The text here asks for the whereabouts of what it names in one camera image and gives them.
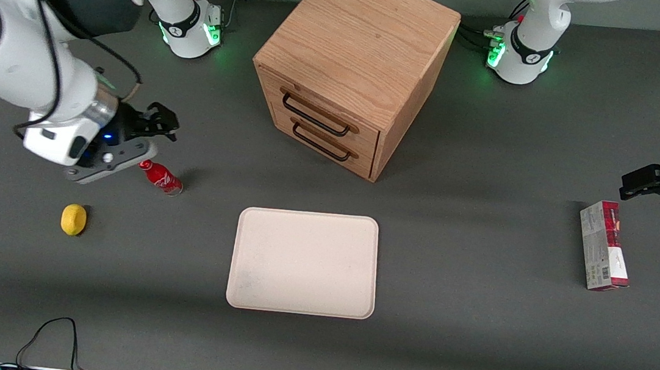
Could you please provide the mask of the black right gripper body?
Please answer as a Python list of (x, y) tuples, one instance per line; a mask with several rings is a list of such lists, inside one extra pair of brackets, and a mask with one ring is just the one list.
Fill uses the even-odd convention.
[(148, 126), (142, 112), (136, 111), (130, 104), (119, 104), (110, 122), (88, 144), (88, 151), (96, 152), (104, 146), (116, 146), (127, 140), (150, 137)]

